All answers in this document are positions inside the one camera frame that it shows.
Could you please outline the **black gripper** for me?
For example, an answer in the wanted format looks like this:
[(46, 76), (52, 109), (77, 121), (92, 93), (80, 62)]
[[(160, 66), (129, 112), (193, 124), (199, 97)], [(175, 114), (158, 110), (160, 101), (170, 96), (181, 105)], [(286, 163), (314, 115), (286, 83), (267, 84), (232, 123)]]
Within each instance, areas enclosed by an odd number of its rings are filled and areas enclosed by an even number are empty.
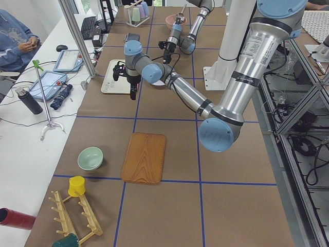
[(169, 64), (172, 60), (171, 55), (172, 55), (173, 51), (167, 47), (164, 52), (163, 52), (163, 63), (164, 64)]
[(128, 76), (127, 81), (130, 84), (130, 98), (136, 100), (138, 84), (140, 83), (140, 76)]

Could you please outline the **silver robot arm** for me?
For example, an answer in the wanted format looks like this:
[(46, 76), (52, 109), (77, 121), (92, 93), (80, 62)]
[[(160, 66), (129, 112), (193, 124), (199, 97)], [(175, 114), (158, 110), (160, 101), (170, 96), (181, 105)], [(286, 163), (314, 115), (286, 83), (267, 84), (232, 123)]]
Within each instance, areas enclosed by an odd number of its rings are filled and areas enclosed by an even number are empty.
[(175, 20), (171, 28), (170, 35), (165, 41), (158, 42), (159, 48), (163, 49), (162, 59), (164, 64), (169, 64), (171, 62), (171, 55), (174, 54), (177, 46), (184, 54), (190, 55), (194, 52), (198, 32), (203, 26), (207, 16), (215, 7), (215, 1), (203, 0), (188, 2), (197, 6), (199, 8), (199, 13), (185, 38), (181, 34), (182, 22), (185, 17), (183, 14), (175, 15)]
[(152, 61), (136, 40), (124, 45), (127, 80), (131, 84), (141, 80), (150, 84), (163, 82), (204, 119), (198, 131), (201, 144), (210, 151), (223, 152), (238, 138), (244, 123), (243, 113), (278, 45), (300, 35), (305, 7), (306, 1), (257, 1), (257, 10), (249, 25), (251, 34), (217, 105), (173, 67)]

